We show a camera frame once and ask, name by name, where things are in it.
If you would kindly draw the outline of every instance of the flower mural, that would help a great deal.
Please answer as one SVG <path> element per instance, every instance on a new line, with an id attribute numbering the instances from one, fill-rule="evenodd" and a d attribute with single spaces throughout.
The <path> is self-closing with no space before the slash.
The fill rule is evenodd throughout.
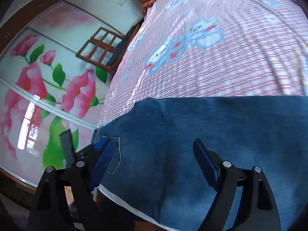
<path id="1" fill-rule="evenodd" d="M 22 68 L 16 85 L 25 91 L 45 100 L 52 106 L 60 107 L 72 116 L 82 119 L 91 107 L 103 104 L 105 98 L 98 99 L 96 92 L 96 79 L 106 83 L 107 72 L 103 70 L 86 69 L 82 75 L 67 77 L 62 64 L 55 62 L 57 51 L 45 50 L 42 43 L 38 46 L 38 35 L 29 34 L 22 38 L 11 50 L 10 56 L 23 58 L 25 67 Z M 41 69 L 50 67 L 50 76 L 42 75 Z M 4 98 L 4 110 L 0 118 L 1 134 L 11 156 L 17 159 L 16 147 L 9 140 L 11 131 L 16 131 L 23 123 L 29 101 L 8 90 Z M 50 115 L 50 112 L 35 107 L 31 117 L 31 124 L 39 127 L 41 122 Z M 57 169 L 64 166 L 64 154 L 59 140 L 59 134 L 67 129 L 67 124 L 60 117 L 55 116 L 49 125 L 49 141 L 43 152 L 43 169 L 53 165 Z M 73 131 L 74 147 L 77 148 L 79 140 L 78 128 Z"/>
<path id="2" fill-rule="evenodd" d="M 74 77 L 67 86 L 61 108 L 78 118 L 84 117 L 95 97 L 95 79 L 92 69 L 87 69 L 83 75 Z"/>
<path id="3" fill-rule="evenodd" d="M 47 90 L 43 82 L 41 70 L 36 62 L 32 63 L 31 66 L 22 69 L 16 85 L 29 93 L 39 96 L 41 99 L 46 99 L 47 97 Z M 17 159 L 16 150 L 11 145 L 8 138 L 8 134 L 12 129 L 12 116 L 14 115 L 18 119 L 18 122 L 22 123 L 28 105 L 29 102 L 26 99 L 12 90 L 8 90 L 4 97 L 5 111 L 2 121 L 0 122 L 2 129 L 1 134 L 14 159 Z M 42 120 L 41 111 L 41 108 L 36 108 L 33 112 L 32 123 L 36 126 L 40 126 Z"/>
<path id="4" fill-rule="evenodd" d="M 48 25 L 51 28 L 59 26 L 70 28 L 80 24 L 92 24 L 93 19 L 72 6 L 62 4 L 46 11 L 43 17 L 39 17 L 36 20 L 36 23 Z"/>
<path id="5" fill-rule="evenodd" d="M 38 40 L 38 36 L 36 35 L 28 35 L 24 39 L 22 39 L 15 48 L 11 51 L 11 56 L 25 56 L 28 50 L 36 43 Z"/>
<path id="6" fill-rule="evenodd" d="M 56 56 L 56 51 L 55 50 L 50 50 L 50 51 L 47 51 L 45 52 L 41 58 L 40 58 L 40 61 L 42 63 L 44 63 L 45 65 L 51 65 L 52 61 L 54 60 Z"/>

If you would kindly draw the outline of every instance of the cartoon print bedsheet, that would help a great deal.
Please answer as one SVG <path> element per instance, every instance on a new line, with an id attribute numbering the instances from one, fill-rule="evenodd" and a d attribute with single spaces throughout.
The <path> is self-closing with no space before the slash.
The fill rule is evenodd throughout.
<path id="1" fill-rule="evenodd" d="M 99 125 L 147 97 L 305 95 L 308 20 L 294 0 L 157 0 Z"/>

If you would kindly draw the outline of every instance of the light switch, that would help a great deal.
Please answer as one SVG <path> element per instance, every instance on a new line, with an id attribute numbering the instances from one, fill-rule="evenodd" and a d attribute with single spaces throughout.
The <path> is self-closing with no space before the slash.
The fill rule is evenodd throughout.
<path id="1" fill-rule="evenodd" d="M 120 4 L 121 6 L 126 2 L 127 0 L 120 0 L 119 2 L 118 2 L 118 4 Z"/>

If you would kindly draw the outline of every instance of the bed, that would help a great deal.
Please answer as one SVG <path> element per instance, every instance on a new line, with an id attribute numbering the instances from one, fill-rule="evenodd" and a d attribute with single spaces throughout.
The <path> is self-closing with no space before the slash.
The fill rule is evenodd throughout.
<path id="1" fill-rule="evenodd" d="M 304 95 L 307 18 L 295 0 L 157 0 L 99 126 L 147 97 Z"/>

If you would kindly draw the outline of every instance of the blue gripper pad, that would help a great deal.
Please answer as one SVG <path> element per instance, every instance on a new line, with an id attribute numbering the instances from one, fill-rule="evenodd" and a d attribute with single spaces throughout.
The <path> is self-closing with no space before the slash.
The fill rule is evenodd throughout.
<path id="1" fill-rule="evenodd" d="M 199 164 L 199 167 L 210 187 L 217 188 L 219 173 L 215 165 L 207 155 L 207 149 L 202 142 L 195 140 L 192 146 L 193 154 Z"/>
<path id="2" fill-rule="evenodd" d="M 107 138 L 104 138 L 95 144 L 94 149 L 100 149 L 106 140 Z M 102 178 L 107 170 L 115 150 L 115 143 L 112 139 L 110 139 L 108 145 L 105 147 L 104 151 L 101 153 L 100 157 L 90 172 L 90 183 L 88 185 L 90 191 L 93 191 L 95 187 L 100 185 L 100 182 L 102 181 Z"/>

